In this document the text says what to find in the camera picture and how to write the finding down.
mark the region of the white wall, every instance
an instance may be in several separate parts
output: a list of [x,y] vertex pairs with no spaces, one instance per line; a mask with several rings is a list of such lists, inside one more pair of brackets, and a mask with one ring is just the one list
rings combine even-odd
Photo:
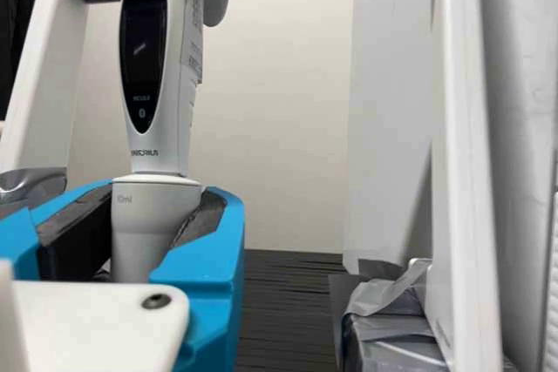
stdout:
[[556,0],[482,0],[504,351],[541,352],[558,54]]
[[354,0],[344,264],[431,245],[431,0]]
[[[70,186],[129,171],[118,18],[90,10]],[[351,22],[352,0],[230,0],[206,29],[190,175],[244,200],[247,247],[343,248]]]

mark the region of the black slatted surface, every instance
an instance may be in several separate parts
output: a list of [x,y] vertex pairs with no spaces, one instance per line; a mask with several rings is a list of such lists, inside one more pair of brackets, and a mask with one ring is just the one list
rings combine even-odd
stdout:
[[335,372],[328,275],[340,254],[246,250],[236,372]]

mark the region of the beige wall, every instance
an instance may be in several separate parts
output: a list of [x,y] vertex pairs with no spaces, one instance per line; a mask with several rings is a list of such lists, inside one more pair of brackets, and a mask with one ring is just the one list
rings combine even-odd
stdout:
[[344,264],[430,254],[431,0],[355,0]]
[[[70,186],[128,172],[118,5],[94,5]],[[247,247],[343,249],[352,0],[230,0],[206,29],[190,176],[240,196]]]

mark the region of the blue plastic stand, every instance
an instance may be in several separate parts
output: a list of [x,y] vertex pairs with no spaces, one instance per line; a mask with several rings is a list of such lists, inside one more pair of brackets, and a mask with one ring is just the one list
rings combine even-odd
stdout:
[[[11,260],[16,279],[39,279],[36,227],[83,194],[110,183],[81,186],[0,221],[0,259]],[[174,372],[235,368],[244,280],[244,205],[231,193],[208,190],[227,201],[215,232],[171,250],[149,276],[152,283],[180,288],[190,300],[190,323]]]

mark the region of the screw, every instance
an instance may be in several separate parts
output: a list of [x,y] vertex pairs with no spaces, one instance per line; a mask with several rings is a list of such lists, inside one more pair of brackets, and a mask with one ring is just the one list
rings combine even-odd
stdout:
[[153,294],[143,300],[141,306],[145,309],[159,309],[167,306],[171,302],[171,297],[167,294]]

